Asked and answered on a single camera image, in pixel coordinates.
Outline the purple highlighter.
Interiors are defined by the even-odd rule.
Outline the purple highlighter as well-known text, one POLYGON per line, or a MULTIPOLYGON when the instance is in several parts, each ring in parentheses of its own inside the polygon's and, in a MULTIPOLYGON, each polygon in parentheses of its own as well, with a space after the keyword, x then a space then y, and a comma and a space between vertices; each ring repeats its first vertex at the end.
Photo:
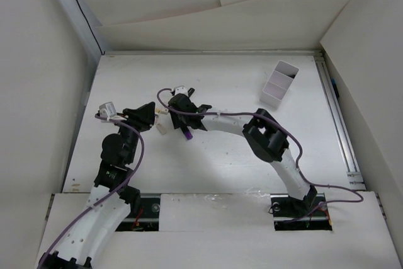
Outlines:
POLYGON ((187 140, 191 140, 193 138, 191 132, 188 130, 187 127, 183 128, 181 131, 187 140))

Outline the blue highlighter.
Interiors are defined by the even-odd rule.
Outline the blue highlighter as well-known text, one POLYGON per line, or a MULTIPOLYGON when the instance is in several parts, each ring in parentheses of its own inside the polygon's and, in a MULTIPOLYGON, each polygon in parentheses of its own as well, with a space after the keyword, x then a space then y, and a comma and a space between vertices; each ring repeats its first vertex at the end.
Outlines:
POLYGON ((338 90, 336 80, 334 78, 331 78, 331 85, 332 85, 332 88, 334 90, 335 97, 337 99, 339 99, 339 90, 338 90))

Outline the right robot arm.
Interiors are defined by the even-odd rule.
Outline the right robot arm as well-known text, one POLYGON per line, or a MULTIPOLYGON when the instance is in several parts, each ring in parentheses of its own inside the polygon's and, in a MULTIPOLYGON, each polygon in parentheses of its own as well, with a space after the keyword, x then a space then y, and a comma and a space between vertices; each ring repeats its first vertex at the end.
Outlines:
POLYGON ((269 163, 286 186, 294 212, 306 214, 314 207, 317 190, 302 177, 290 152, 288 136, 264 109, 255 113, 220 112, 210 105, 196 106, 184 93, 168 101, 174 128, 220 131, 246 139, 253 154, 269 163))

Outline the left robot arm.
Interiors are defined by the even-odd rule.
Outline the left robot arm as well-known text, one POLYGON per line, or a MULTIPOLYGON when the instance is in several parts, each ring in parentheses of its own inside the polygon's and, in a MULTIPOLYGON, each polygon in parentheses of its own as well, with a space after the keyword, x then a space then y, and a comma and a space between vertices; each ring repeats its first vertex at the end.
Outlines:
POLYGON ((111 102, 99 107, 95 117, 117 126, 118 132, 102 141, 98 174, 83 211, 44 252, 38 268, 94 268, 117 227, 140 211, 140 190, 128 184, 137 169, 129 166, 137 149, 141 151, 137 162, 142 162, 145 143, 141 134, 154 125, 155 109, 154 102, 121 113, 111 102))

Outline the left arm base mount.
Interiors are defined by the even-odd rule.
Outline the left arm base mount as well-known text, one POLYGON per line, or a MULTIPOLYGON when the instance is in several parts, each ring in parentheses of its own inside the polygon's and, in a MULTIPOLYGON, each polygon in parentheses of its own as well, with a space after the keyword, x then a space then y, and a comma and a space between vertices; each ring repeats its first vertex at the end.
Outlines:
POLYGON ((117 227, 116 232, 156 232, 159 230, 160 210, 160 194, 141 195, 139 209, 130 213, 117 227))

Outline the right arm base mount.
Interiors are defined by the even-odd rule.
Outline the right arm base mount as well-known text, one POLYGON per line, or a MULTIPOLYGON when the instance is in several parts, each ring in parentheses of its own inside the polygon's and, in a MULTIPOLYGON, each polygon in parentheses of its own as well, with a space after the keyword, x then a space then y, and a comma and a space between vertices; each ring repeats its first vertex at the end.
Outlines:
POLYGON ((332 223, 326 206, 313 211, 326 198, 318 194, 310 207, 298 208, 286 194, 271 195, 268 213, 273 216, 275 231, 332 231, 332 223))

